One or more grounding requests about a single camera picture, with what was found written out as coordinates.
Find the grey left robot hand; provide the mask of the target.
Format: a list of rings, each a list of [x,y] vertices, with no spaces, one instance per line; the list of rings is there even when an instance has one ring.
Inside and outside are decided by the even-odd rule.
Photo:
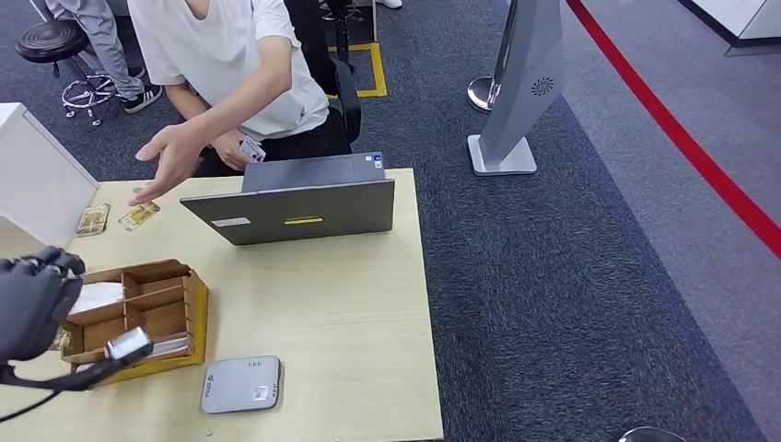
[[[75,254],[48,246],[1,260],[1,361],[45,353],[79,297],[86,266]]]

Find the person's right hand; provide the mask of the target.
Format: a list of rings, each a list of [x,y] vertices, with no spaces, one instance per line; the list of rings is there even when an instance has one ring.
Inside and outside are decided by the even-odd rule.
[[[211,147],[217,152],[222,162],[231,169],[243,171],[251,161],[240,150],[244,135],[238,130],[232,130],[217,137]]]

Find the person's left hand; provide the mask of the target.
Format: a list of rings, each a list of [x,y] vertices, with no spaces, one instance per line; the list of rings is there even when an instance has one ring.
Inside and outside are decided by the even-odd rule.
[[[139,161],[157,159],[155,177],[134,192],[129,205],[155,200],[191,177],[201,150],[208,144],[206,131],[199,124],[185,122],[159,131],[135,154]]]

